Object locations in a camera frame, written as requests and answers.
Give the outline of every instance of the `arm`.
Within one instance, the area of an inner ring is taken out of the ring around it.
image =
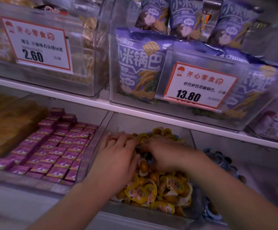
[[[203,152],[161,139],[149,139],[142,150],[153,154],[159,171],[186,172],[210,198],[230,228],[278,229],[278,208],[221,169]]]
[[[139,160],[139,155],[132,159],[135,146],[136,141],[129,140],[124,133],[111,139],[107,134],[84,181],[27,230],[85,229],[103,205],[132,178]]]

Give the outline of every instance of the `person's left hand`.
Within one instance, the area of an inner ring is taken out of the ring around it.
[[[107,134],[83,182],[96,186],[94,189],[106,195],[107,199],[113,197],[131,180],[136,170],[140,159],[139,154],[132,159],[136,143],[124,132],[113,136]]]

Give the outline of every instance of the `pink box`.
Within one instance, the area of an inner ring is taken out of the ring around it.
[[[29,167],[31,169],[35,166],[35,164],[26,162],[23,166]]]
[[[77,160],[77,161],[81,161],[82,159],[83,159],[83,153],[80,153],[80,154],[77,156],[76,160]]]
[[[20,146],[28,147],[28,148],[33,148],[35,149],[38,146],[39,142],[37,140],[33,139],[25,139],[20,143]]]
[[[51,135],[54,132],[53,129],[49,128],[40,128],[36,133],[43,134],[43,135]]]
[[[21,166],[21,165],[16,165],[13,166],[8,172],[13,173],[13,174],[20,174],[24,175],[30,170],[30,167],[27,166]]]
[[[30,178],[36,178],[36,179],[41,179],[41,178],[44,177],[43,174],[38,174],[38,173],[34,173],[34,172],[27,172],[27,173],[25,174],[25,176],[28,176],[28,177],[30,177]]]
[[[69,160],[69,159],[65,159],[65,158],[59,158],[54,166],[68,169],[68,168],[70,168],[72,163],[73,163],[73,160]]]
[[[56,122],[55,122],[55,121],[47,120],[47,119],[41,120],[41,121],[38,123],[38,126],[39,126],[39,127],[45,127],[45,128],[54,128],[55,125],[56,125]]]
[[[11,153],[6,159],[12,160],[16,165],[24,165],[27,161],[27,157],[19,154]]]
[[[66,159],[70,159],[70,160],[76,160],[77,156],[78,156],[78,152],[73,152],[73,151],[69,151],[67,150],[61,158],[66,158]]]
[[[74,139],[70,138],[70,137],[65,137],[62,139],[62,141],[60,143],[65,143],[65,144],[73,144]]]
[[[65,151],[66,151],[66,148],[54,147],[54,148],[49,149],[49,154],[62,156]]]
[[[48,135],[40,134],[40,133],[33,133],[27,139],[33,139],[39,142],[39,145],[43,144],[47,139]]]
[[[49,113],[55,116],[63,116],[65,114],[64,108],[62,107],[51,107]]]
[[[78,170],[80,167],[80,161],[74,161],[70,167],[70,170]]]
[[[88,146],[85,145],[85,146],[83,147],[83,150],[81,151],[81,153],[84,153],[84,152],[86,151],[87,147],[88,147]]]
[[[51,120],[51,121],[54,121],[54,122],[58,122],[58,120],[60,120],[60,116],[49,115],[45,119]]]
[[[98,129],[98,125],[95,125],[95,124],[91,124],[91,123],[88,123],[86,128],[89,128],[89,129],[92,129],[92,130],[96,130]]]
[[[77,124],[75,126],[85,128],[87,126],[87,123],[77,122]]]
[[[91,139],[88,139],[87,143],[85,143],[85,146],[88,146],[90,144],[90,142],[91,142]]]
[[[73,132],[82,132],[83,131],[83,127],[73,127],[70,131],[73,131]]]
[[[47,174],[48,171],[52,168],[53,165],[48,163],[38,162],[35,166],[31,169],[32,172]]]
[[[63,129],[63,130],[70,130],[71,127],[72,127],[72,125],[69,122],[60,122],[57,124],[57,128]]]
[[[71,144],[60,143],[58,148],[67,150],[70,146]]]
[[[54,131],[54,135],[59,135],[59,136],[65,137],[65,135],[66,135],[68,132],[69,132],[69,131],[67,131],[67,130],[57,129],[56,131]]]
[[[74,185],[74,182],[69,182],[63,179],[61,179],[59,183],[62,185]]]
[[[27,160],[27,163],[30,163],[30,164],[37,164],[42,158],[43,158],[43,156],[32,155],[32,156]]]
[[[22,156],[28,156],[34,153],[34,149],[29,147],[24,147],[24,146],[18,146],[14,150],[12,150],[11,153],[19,154]]]
[[[47,176],[49,177],[54,177],[54,178],[63,178],[65,176],[65,174],[67,173],[68,169],[64,169],[64,168],[59,168],[59,167],[53,167],[49,173],[47,174]]]
[[[45,142],[41,147],[42,147],[42,148],[51,149],[51,148],[56,147],[57,144],[58,144],[58,143],[56,143],[56,142],[47,141],[47,142]]]
[[[92,134],[93,134],[93,133],[95,132],[95,130],[86,127],[86,128],[83,130],[83,132],[89,132],[89,133],[92,133]]]
[[[62,136],[52,135],[52,136],[49,138],[48,141],[55,142],[55,143],[60,143],[62,139],[63,139]]]
[[[77,133],[77,138],[88,139],[88,138],[89,138],[89,135],[90,135],[89,132],[78,132],[78,133]]]
[[[87,139],[84,138],[75,138],[74,144],[85,145],[87,143]]]
[[[83,150],[83,147],[83,145],[73,143],[71,147],[69,147],[68,151],[81,152]]]
[[[60,158],[60,156],[58,155],[53,155],[53,154],[48,154],[46,156],[44,156],[40,162],[45,162],[45,163],[49,163],[49,164],[55,164],[56,161]]]
[[[69,131],[65,136],[74,139],[74,138],[76,138],[79,134],[80,134],[80,132]]]
[[[9,170],[14,164],[12,160],[0,158],[0,170]]]
[[[76,175],[77,175],[76,170],[69,170],[67,176],[64,179],[68,180],[68,181],[75,182],[76,181]]]
[[[64,114],[62,116],[62,120],[66,122],[74,122],[75,118],[76,118],[75,114]]]
[[[60,178],[52,178],[52,177],[49,177],[48,175],[46,175],[42,178],[42,180],[46,180],[48,182],[58,183],[60,181]]]
[[[40,148],[40,149],[38,149],[38,150],[34,153],[34,155],[45,156],[45,155],[47,155],[48,153],[49,153],[49,149],[47,149],[47,148]]]

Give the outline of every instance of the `store shelf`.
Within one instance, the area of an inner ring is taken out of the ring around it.
[[[198,123],[183,118],[177,118],[170,115],[160,114],[152,111],[142,110],[139,108],[134,108],[126,105],[112,104],[109,101],[108,90],[103,90],[98,98],[90,99],[84,96],[70,94],[67,92],[54,90],[50,88],[35,86],[31,84],[21,83],[18,81],[13,81],[5,78],[0,78],[0,85],[15,88],[27,92],[32,92],[36,94],[41,94],[44,96],[49,96],[65,101],[70,101],[78,104],[83,104],[91,107],[96,107],[100,109],[105,109],[109,111],[114,111],[118,113],[123,113],[126,115],[136,116],[139,118],[149,119],[157,122],[167,123],[179,127],[185,127],[195,131],[201,131],[205,133],[210,133],[213,135],[223,136],[231,139],[240,140],[243,142],[254,143],[266,147],[278,149],[278,143],[273,141],[268,141],[265,139],[259,139],[252,137],[244,131],[233,131],[221,127],[215,127],[208,124]]]

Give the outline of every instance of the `price label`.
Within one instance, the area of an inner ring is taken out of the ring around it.
[[[8,17],[1,20],[19,64],[73,73],[64,30]]]
[[[177,62],[164,93],[164,100],[215,111],[238,78]]]

